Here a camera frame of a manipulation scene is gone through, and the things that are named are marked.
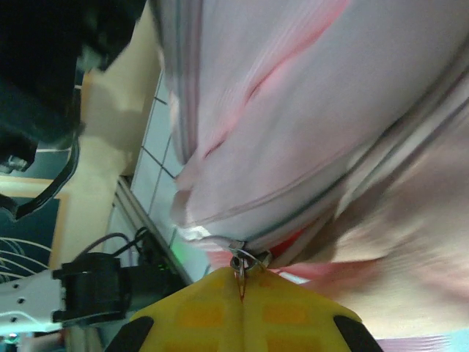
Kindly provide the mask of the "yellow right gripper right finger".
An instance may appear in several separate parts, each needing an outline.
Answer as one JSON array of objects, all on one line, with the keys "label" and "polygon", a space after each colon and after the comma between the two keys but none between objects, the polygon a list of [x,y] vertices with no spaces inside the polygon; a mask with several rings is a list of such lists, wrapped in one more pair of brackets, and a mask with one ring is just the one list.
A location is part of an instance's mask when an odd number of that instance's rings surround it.
[{"label": "yellow right gripper right finger", "polygon": [[246,351],[381,351],[352,310],[271,272],[246,280]]}]

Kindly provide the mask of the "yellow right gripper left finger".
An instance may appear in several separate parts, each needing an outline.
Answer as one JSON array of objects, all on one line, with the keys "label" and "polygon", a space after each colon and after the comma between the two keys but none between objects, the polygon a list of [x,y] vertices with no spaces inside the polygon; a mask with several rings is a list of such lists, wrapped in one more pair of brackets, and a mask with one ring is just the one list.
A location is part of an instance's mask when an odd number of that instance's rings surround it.
[{"label": "yellow right gripper left finger", "polygon": [[235,272],[220,268],[136,312],[107,351],[244,351]]}]

